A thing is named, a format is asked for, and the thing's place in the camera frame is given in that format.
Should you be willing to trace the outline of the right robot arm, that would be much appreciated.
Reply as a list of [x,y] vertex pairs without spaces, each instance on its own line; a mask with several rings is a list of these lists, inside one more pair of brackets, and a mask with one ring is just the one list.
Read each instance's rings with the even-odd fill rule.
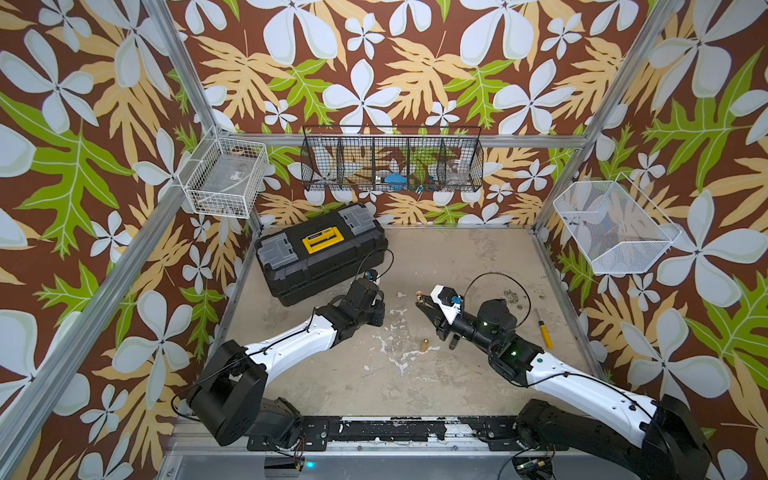
[[529,401],[514,432],[525,448],[566,446],[614,463],[640,479],[703,479],[712,453],[690,409],[674,396],[659,400],[615,387],[557,359],[517,334],[517,318],[503,299],[465,312],[463,298],[438,285],[416,297],[438,337],[464,339],[485,353],[510,384],[554,397],[566,412]]

